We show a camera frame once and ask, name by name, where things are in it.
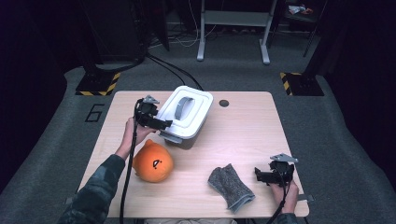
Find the wooden tabletop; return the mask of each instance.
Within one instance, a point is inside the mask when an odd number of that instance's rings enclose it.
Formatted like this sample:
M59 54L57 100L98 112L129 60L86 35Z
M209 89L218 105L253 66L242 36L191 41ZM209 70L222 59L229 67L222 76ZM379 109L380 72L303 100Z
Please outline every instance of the wooden tabletop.
M254 168L270 172L271 156L291 155L272 95L263 91L211 91L214 101L205 124L192 148L177 147L165 142L158 133L148 138L165 146L175 163L174 171L160 183L145 182L131 175L125 200L124 216L139 218L219 218L271 217L277 209L270 187L256 179ZM118 91L108 110L99 134L82 188L96 168L120 145L125 122L134 115L134 104L148 94L160 101L158 109L171 91ZM219 101L227 100L223 107ZM136 146L135 153L143 146ZM236 214L227 209L224 198L207 183L216 167L231 163L239 178L256 195ZM120 215L120 198L126 168L110 206L109 217ZM304 193L297 171L294 180ZM309 213L306 201L296 207L296 216Z

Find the sleeve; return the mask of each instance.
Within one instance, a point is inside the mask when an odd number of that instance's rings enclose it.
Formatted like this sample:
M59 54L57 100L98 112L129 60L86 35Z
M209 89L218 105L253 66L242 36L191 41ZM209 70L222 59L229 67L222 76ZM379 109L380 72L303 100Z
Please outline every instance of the sleeve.
M298 224L297 217L294 213L283 213L277 216L277 224Z
M124 167L121 157L108 157L74 196L58 223L104 223Z

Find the orange object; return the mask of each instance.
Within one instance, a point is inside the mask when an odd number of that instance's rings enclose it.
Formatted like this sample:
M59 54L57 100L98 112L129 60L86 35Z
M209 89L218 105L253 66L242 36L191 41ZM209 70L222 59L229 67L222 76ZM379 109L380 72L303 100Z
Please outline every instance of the orange object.
M165 180L171 174L174 163L165 147L148 139L134 156L132 167L141 179L156 183Z

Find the black stand base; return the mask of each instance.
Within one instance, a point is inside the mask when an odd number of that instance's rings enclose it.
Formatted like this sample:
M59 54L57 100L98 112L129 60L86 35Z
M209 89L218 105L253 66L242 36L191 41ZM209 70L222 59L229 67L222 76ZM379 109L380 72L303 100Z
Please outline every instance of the black stand base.
M324 96L317 80L300 73L281 73L280 77L287 95L292 96Z
M119 77L118 72L100 69L95 74L86 73L76 87L76 95L110 95Z

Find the round black hole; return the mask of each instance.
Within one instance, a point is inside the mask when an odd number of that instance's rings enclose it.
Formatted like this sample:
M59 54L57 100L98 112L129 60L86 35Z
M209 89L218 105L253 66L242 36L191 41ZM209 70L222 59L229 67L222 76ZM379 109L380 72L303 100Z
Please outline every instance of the round black hole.
M222 107L227 107L230 103L226 100L220 100L219 101L219 105L221 105Z

